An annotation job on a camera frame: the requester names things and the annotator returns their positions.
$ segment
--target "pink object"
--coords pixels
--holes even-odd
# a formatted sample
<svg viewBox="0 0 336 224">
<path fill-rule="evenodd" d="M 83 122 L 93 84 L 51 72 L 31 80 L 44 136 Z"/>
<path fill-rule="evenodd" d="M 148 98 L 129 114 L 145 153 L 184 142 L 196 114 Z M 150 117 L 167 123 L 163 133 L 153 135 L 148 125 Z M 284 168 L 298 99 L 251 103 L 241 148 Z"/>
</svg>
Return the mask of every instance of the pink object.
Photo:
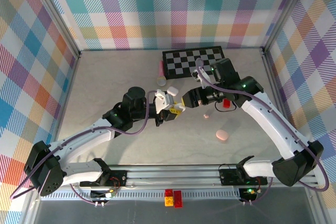
<svg viewBox="0 0 336 224">
<path fill-rule="evenodd" d="M 159 76 L 158 76 L 156 82 L 159 86 L 165 86 L 166 85 L 166 77 L 164 76 L 164 72 L 163 72 L 163 60 L 161 60 L 160 63 L 159 63 Z"/>
<path fill-rule="evenodd" d="M 218 130 L 216 136 L 219 140 L 226 141 L 229 138 L 229 134 L 226 131 Z"/>
</svg>

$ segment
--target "red lego brick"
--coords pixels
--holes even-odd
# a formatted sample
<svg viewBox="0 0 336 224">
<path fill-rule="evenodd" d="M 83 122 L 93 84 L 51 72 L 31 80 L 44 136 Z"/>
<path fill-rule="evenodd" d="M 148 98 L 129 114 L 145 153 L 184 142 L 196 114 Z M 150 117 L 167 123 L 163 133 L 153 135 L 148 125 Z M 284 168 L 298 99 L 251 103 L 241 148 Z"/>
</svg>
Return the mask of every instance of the red lego brick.
<svg viewBox="0 0 336 224">
<path fill-rule="evenodd" d="M 230 108 L 230 106 L 231 106 L 231 102 L 227 99 L 224 99 L 223 107 L 228 109 L 228 108 Z"/>
<path fill-rule="evenodd" d="M 173 197 L 174 195 L 173 195 L 173 189 L 166 189 L 165 191 L 164 191 L 164 196 L 165 197 Z"/>
<path fill-rule="evenodd" d="M 181 191 L 174 191 L 174 207 L 175 208 L 182 208 L 182 192 Z"/>
</svg>

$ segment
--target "colorful plaid wall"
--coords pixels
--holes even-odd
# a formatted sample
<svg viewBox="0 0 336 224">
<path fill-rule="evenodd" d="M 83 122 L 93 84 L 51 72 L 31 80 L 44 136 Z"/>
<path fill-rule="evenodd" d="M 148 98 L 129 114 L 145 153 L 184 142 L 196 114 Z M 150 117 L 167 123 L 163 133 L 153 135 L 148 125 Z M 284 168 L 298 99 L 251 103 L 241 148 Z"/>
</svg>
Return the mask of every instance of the colorful plaid wall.
<svg viewBox="0 0 336 224">
<path fill-rule="evenodd" d="M 260 47 L 286 0 L 54 0 L 82 49 Z"/>
<path fill-rule="evenodd" d="M 75 58 L 40 0 L 0 0 L 0 223 L 17 223 L 32 145 L 55 135 Z"/>
<path fill-rule="evenodd" d="M 299 0 L 271 60 L 291 122 L 324 146 L 323 197 L 336 221 L 336 0 Z"/>
</svg>

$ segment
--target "checkerboard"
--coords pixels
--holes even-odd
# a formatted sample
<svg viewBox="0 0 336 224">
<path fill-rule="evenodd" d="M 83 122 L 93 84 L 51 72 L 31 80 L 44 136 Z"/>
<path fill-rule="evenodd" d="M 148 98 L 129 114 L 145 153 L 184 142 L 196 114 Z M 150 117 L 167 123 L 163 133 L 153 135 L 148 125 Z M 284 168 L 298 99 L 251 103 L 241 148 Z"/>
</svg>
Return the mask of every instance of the checkerboard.
<svg viewBox="0 0 336 224">
<path fill-rule="evenodd" d="M 191 77 L 198 58 L 203 60 L 205 72 L 212 74 L 210 64 L 224 58 L 221 46 L 165 51 L 162 55 L 164 76 L 167 80 Z"/>
</svg>

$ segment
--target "pink eraser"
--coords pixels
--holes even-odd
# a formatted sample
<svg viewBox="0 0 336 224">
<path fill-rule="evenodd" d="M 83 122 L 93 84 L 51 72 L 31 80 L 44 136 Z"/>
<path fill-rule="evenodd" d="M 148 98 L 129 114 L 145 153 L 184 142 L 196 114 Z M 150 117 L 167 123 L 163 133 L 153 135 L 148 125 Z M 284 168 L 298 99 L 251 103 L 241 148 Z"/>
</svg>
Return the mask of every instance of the pink eraser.
<svg viewBox="0 0 336 224">
<path fill-rule="evenodd" d="M 216 136 L 219 140 L 222 140 L 222 141 L 225 141 L 229 138 L 229 134 L 227 134 L 227 132 L 223 130 L 218 130 L 216 132 Z"/>
</svg>

